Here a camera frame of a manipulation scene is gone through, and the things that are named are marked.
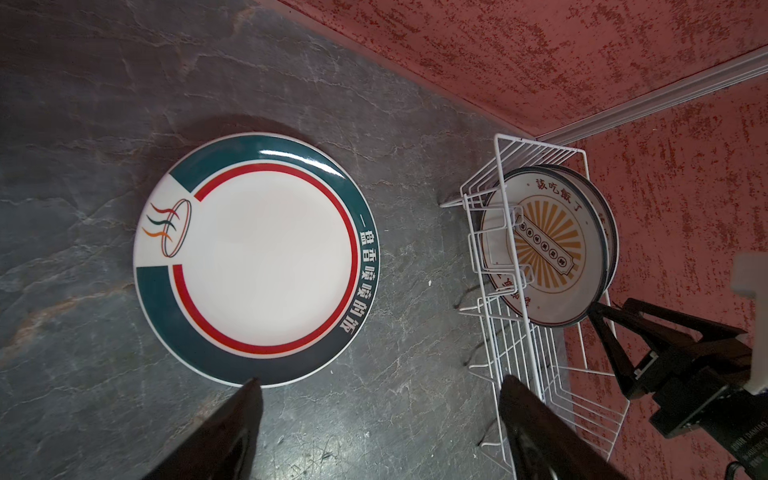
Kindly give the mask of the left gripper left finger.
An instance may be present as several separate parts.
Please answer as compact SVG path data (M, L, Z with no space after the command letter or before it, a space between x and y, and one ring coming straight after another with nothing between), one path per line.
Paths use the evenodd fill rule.
M263 409L261 385L251 379L145 477L250 478Z

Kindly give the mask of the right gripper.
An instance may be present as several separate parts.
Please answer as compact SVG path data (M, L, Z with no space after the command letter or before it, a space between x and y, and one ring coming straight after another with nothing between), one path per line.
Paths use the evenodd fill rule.
M745 388L751 349L738 341L746 336L745 330L634 298L621 308L592 302L587 315L622 394L628 400L649 395L658 406L649 419L658 433L674 438L701 429L750 478L767 477L767 393ZM700 337L694 339L649 317ZM638 334L649 347L637 365L608 320Z

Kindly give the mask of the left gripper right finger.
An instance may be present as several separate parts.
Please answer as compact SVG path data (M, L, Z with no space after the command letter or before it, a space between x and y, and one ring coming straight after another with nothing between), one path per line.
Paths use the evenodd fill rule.
M518 479L624 477L514 376L502 382L499 415Z

